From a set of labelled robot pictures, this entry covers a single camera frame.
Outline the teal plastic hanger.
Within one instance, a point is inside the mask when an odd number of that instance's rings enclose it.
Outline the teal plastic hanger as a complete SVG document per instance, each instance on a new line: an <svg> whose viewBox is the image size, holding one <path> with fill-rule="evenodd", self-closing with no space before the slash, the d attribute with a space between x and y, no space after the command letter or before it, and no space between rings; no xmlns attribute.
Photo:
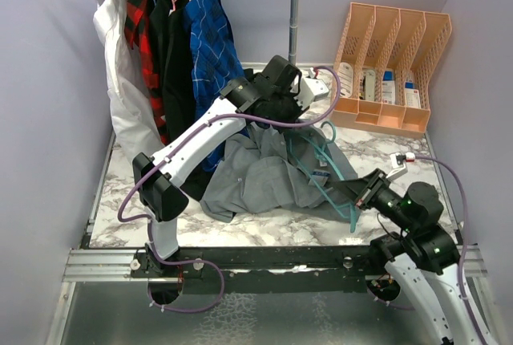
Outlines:
<svg viewBox="0 0 513 345"><path fill-rule="evenodd" d="M335 184L355 179L357 174L336 145L336 137L336 127L329 120L319 128L298 128L287 132L287 153L289 161L305 175L307 185L317 192L311 208L327 219L348 223L353 233L361 212Z"/></svg>

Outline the grey shirt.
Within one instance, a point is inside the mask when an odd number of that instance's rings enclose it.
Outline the grey shirt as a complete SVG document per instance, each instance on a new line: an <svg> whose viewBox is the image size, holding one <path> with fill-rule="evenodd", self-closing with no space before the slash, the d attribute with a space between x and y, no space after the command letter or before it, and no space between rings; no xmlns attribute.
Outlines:
<svg viewBox="0 0 513 345"><path fill-rule="evenodd" d="M326 220L311 208L317 194L305 175L289 161L287 130L250 124L245 134L228 138L221 159L200 205L218 221L230 222L238 213L285 209Z"/></svg>

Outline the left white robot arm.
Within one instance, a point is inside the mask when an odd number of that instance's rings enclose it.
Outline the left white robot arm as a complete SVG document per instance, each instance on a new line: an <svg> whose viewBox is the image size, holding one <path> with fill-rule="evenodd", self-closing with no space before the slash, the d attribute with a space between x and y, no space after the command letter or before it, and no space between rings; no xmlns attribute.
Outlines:
<svg viewBox="0 0 513 345"><path fill-rule="evenodd" d="M135 188L150 212L149 266L156 274L165 277L176 269L176 219L188 206L181 188L190 174L249 122L275 128L295 124L306 109L297 99L303 92L301 76L295 65L276 55L252 78L231 79L212 106L168 146L133 160Z"/></svg>

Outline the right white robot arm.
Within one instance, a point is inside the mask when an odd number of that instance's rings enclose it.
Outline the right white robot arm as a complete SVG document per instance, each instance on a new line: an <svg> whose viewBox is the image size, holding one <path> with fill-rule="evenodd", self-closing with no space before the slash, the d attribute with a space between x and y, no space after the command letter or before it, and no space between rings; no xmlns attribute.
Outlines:
<svg viewBox="0 0 513 345"><path fill-rule="evenodd" d="M400 196L376 169L365 177L336 181L333 188L357 208L376 209L400 229L371 241L368 263L374 272L392 276L436 343L496 342L470 293L463 250L438 223L444 207L433 185L416 181Z"/></svg>

